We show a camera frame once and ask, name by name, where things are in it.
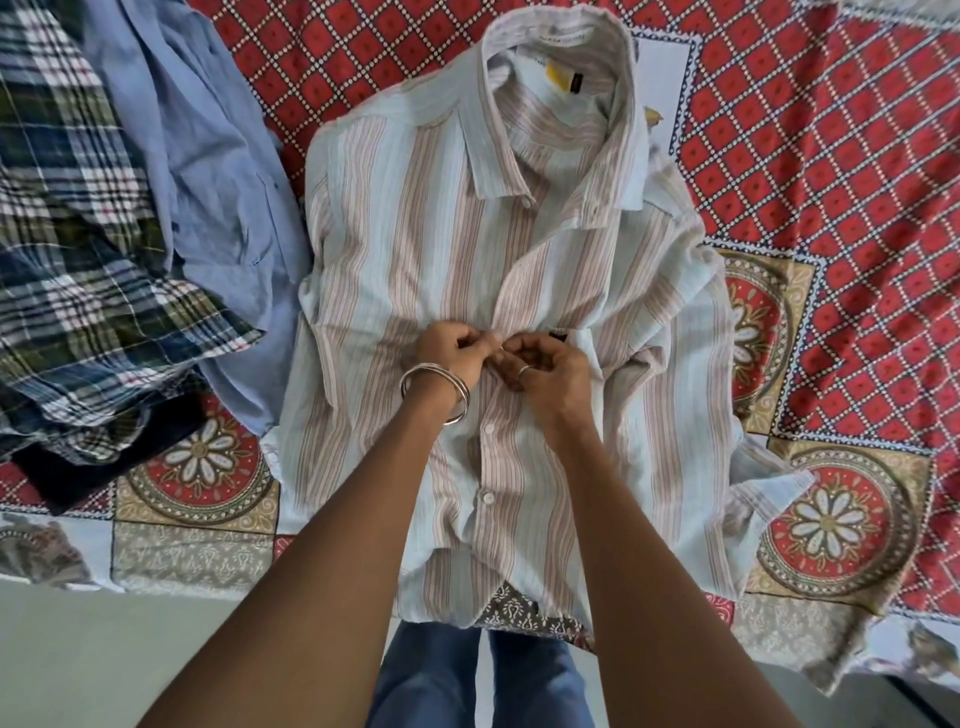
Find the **bangle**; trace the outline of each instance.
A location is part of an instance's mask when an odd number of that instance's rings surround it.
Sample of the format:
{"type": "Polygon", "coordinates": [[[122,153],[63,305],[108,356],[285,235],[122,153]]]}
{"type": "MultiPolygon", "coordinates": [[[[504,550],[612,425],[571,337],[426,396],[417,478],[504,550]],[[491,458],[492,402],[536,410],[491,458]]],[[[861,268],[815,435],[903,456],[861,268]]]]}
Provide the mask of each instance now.
{"type": "Polygon", "coordinates": [[[447,425],[453,425],[454,423],[459,423],[461,420],[463,420],[467,415],[467,410],[470,408],[470,390],[467,388],[467,385],[462,379],[453,374],[453,372],[449,371],[446,367],[440,366],[440,364],[424,362],[423,364],[417,364],[416,366],[413,366],[404,372],[403,376],[400,378],[400,398],[404,399],[407,396],[407,391],[410,389],[410,378],[417,372],[433,372],[435,375],[442,376],[453,385],[453,387],[457,390],[457,394],[460,395],[460,400],[464,403],[464,408],[460,414],[449,418],[444,423],[444,427],[447,425]]]}

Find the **gray floor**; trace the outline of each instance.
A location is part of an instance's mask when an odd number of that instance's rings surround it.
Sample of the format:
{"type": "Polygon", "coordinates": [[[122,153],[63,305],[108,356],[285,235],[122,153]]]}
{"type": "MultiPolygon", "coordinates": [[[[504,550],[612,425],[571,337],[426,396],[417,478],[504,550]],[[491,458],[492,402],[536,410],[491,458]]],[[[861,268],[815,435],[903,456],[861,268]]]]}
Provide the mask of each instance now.
{"type": "MultiPolygon", "coordinates": [[[[65,593],[0,581],[0,724],[132,728],[231,609],[225,602],[65,593]]],[[[575,652],[594,718],[606,726],[596,660],[575,652]]],[[[854,676],[827,699],[802,677],[764,670],[809,728],[930,725],[881,678],[854,676]]],[[[477,728],[490,726],[491,694],[485,649],[477,670],[477,728]]],[[[935,697],[941,710],[960,718],[960,696],[935,697]]]]}

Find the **forearm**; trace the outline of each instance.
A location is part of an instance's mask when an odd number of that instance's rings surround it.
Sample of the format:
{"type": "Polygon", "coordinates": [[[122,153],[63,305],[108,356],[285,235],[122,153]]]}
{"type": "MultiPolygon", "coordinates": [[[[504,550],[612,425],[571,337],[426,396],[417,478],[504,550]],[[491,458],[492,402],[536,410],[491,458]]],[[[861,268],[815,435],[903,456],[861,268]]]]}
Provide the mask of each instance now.
{"type": "Polygon", "coordinates": [[[616,474],[595,433],[559,449],[611,726],[799,725],[616,474]]]}
{"type": "Polygon", "coordinates": [[[363,724],[420,481],[455,401],[427,379],[141,726],[363,724]]]}

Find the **bed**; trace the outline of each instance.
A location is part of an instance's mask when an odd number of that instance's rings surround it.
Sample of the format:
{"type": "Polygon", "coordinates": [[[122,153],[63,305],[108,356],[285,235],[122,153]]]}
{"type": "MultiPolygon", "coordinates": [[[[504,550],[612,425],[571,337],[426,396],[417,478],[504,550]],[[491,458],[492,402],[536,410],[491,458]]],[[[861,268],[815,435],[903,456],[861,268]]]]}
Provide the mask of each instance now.
{"type": "MultiPolygon", "coordinates": [[[[193,0],[302,194],[318,126],[442,67],[518,2],[193,0]]],[[[725,257],[748,436],[817,482],[764,536],[736,604],[757,660],[960,690],[960,5],[597,3],[633,29],[652,137],[725,257]]],[[[205,426],[59,518],[0,466],[0,575],[237,599],[292,541],[256,439],[205,426]]],[[[504,585],[480,624],[591,648],[504,585]]]]}

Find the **person's left hand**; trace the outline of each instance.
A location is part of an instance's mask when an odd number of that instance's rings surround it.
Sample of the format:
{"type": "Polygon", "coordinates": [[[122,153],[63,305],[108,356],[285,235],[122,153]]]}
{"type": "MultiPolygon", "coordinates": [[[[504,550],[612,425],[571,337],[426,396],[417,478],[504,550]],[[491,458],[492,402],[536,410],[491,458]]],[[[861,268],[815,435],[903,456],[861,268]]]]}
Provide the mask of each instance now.
{"type": "MultiPolygon", "coordinates": [[[[439,321],[417,339],[417,363],[440,364],[473,389],[480,379],[484,360],[500,349],[503,337],[495,331],[480,331],[458,321],[439,321]]],[[[426,378],[426,374],[417,379],[426,378]]]]}

